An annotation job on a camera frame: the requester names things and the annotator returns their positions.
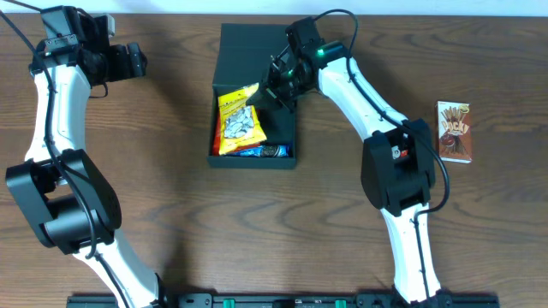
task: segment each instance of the black box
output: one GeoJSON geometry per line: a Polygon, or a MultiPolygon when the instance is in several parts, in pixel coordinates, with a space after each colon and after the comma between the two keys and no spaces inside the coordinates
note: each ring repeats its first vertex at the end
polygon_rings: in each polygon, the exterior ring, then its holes
{"type": "Polygon", "coordinates": [[[213,140],[217,126],[221,95],[243,86],[260,82],[271,56],[280,53],[288,40],[284,25],[223,24],[215,76],[213,77],[213,110],[207,162],[213,168],[293,169],[295,155],[295,112],[286,109],[260,110],[259,122],[268,144],[289,145],[289,157],[226,157],[213,156],[213,140]]]}

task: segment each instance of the wooden table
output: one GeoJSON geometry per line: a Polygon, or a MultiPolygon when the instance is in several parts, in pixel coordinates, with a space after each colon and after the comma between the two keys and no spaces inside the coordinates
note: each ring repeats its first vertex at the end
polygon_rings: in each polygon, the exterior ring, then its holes
{"type": "MultiPolygon", "coordinates": [[[[37,15],[11,17],[34,43],[44,37],[37,15]]],[[[361,142],[329,100],[300,103],[295,170],[206,163],[221,24],[297,18],[116,16],[113,42],[140,43],[147,77],[90,100],[87,152],[118,194],[134,249],[172,289],[353,293],[392,284],[386,226],[360,186],[361,142]]],[[[352,23],[329,17],[319,29],[347,43],[352,23]]],[[[548,305],[547,36],[546,19],[364,16],[354,49],[366,78],[411,119],[433,125],[438,100],[472,104],[474,162],[448,163],[451,199],[429,222],[433,261],[445,287],[496,292],[504,307],[548,305]]],[[[0,42],[4,170],[30,145],[37,96],[29,50],[3,23],[0,42]]],[[[2,184],[0,306],[60,307],[72,293],[106,292],[80,261],[38,243],[2,184]]]]}

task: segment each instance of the chocolate bar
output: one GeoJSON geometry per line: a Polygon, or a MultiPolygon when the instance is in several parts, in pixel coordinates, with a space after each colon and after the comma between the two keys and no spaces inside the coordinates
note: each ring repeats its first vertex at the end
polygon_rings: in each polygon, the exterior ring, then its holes
{"type": "Polygon", "coordinates": [[[444,161],[472,162],[470,104],[438,102],[438,154],[444,161]]]}

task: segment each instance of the white background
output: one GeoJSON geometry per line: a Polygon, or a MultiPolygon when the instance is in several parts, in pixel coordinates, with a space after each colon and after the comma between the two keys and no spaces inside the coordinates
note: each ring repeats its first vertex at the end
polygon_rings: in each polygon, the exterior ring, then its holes
{"type": "MultiPolygon", "coordinates": [[[[22,0],[39,8],[73,5],[90,13],[315,15],[349,9],[371,15],[548,16],[548,0],[22,0]]],[[[0,0],[4,12],[28,9],[0,0]]]]}

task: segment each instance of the yellow snack package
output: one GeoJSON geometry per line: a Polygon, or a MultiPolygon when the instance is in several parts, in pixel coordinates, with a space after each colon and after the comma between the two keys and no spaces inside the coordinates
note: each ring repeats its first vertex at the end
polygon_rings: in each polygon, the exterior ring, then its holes
{"type": "Polygon", "coordinates": [[[266,140],[265,132],[259,125],[255,107],[246,106],[247,99],[257,89],[259,89],[258,83],[218,98],[221,118],[219,155],[234,151],[241,146],[266,140]]]}

